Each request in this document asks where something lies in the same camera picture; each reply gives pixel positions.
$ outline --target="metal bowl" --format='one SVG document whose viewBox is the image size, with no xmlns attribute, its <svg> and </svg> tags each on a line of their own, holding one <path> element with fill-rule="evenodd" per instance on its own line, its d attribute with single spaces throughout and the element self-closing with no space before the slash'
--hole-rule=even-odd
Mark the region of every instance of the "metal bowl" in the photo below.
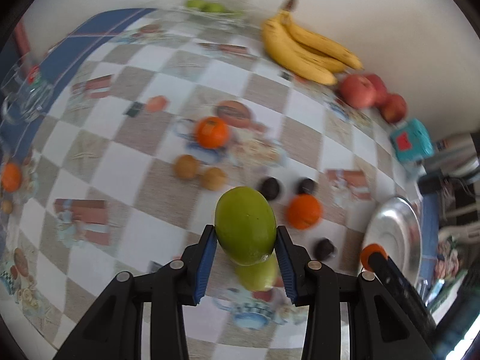
<svg viewBox="0 0 480 360">
<path fill-rule="evenodd" d="M 382 245 L 412 285 L 415 285 L 422 260 L 420 225 L 412 206 L 394 197 L 373 213 L 362 249 L 372 243 Z"/>
</svg>

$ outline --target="green apple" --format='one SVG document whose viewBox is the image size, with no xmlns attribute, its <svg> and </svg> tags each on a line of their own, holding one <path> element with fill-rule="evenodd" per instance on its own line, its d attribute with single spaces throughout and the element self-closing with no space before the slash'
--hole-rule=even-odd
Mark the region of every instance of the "green apple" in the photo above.
<svg viewBox="0 0 480 360">
<path fill-rule="evenodd" d="M 187 0 L 187 8 L 196 8 L 202 10 L 208 3 L 205 0 Z"/>
<path fill-rule="evenodd" d="M 226 8 L 223 4 L 220 3 L 207 3 L 202 8 L 203 12 L 210 12 L 210 13 L 224 13 L 226 12 Z"/>
<path fill-rule="evenodd" d="M 267 261 L 251 266 L 235 267 L 240 284 L 249 291 L 267 291 L 273 287 L 278 277 L 278 264 L 275 253 Z"/>
<path fill-rule="evenodd" d="M 272 254 L 277 224 L 272 208 L 260 192 L 236 187 L 218 200 L 215 232 L 220 246 L 234 263 L 252 266 Z"/>
</svg>

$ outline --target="silver bolt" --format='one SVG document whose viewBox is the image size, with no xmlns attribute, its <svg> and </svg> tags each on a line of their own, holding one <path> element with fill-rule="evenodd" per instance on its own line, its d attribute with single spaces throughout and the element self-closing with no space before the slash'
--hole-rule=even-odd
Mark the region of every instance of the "silver bolt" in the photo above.
<svg viewBox="0 0 480 360">
<path fill-rule="evenodd" d="M 117 274 L 116 279 L 118 281 L 127 281 L 128 279 L 130 279 L 130 274 L 127 271 L 120 272 L 119 274 Z"/>
<path fill-rule="evenodd" d="M 370 271 L 363 271 L 361 273 L 362 278 L 364 278 L 366 281 L 373 281 L 375 279 L 375 274 Z"/>
<path fill-rule="evenodd" d="M 170 268 L 172 269 L 180 269 L 183 268 L 183 261 L 180 259 L 175 259 L 170 263 Z"/>
<path fill-rule="evenodd" d="M 308 261 L 308 267 L 317 271 L 318 269 L 322 268 L 322 263 L 320 261 L 312 259 L 311 261 Z"/>
</svg>

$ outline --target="wall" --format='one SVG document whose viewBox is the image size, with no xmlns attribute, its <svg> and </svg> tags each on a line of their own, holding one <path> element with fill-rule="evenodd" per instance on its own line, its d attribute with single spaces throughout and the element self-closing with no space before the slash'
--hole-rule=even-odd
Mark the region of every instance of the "wall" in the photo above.
<svg viewBox="0 0 480 360">
<path fill-rule="evenodd" d="M 98 12 L 152 1 L 36 0 L 25 26 L 42 54 Z M 273 12 L 282 0 L 248 2 Z M 295 17 L 358 54 L 433 139 L 480 127 L 480 40 L 452 0 L 299 0 Z"/>
</svg>

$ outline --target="red apple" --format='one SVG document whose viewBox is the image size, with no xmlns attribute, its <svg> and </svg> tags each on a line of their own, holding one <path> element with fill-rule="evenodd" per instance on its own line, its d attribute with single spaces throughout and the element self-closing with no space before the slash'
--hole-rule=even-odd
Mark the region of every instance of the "red apple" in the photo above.
<svg viewBox="0 0 480 360">
<path fill-rule="evenodd" d="M 374 106 L 380 107 L 387 100 L 387 87 L 385 86 L 382 79 L 376 74 L 366 75 L 365 78 L 373 84 L 375 90 L 377 91 Z"/>
<path fill-rule="evenodd" d="M 340 93 L 345 103 L 353 108 L 368 108 L 374 105 L 377 94 L 374 85 L 360 74 L 350 74 L 340 84 Z"/>
<path fill-rule="evenodd" d="M 382 117 L 388 123 L 398 123 L 407 116 L 407 102 L 396 93 L 388 93 L 385 103 L 380 107 Z"/>
</svg>

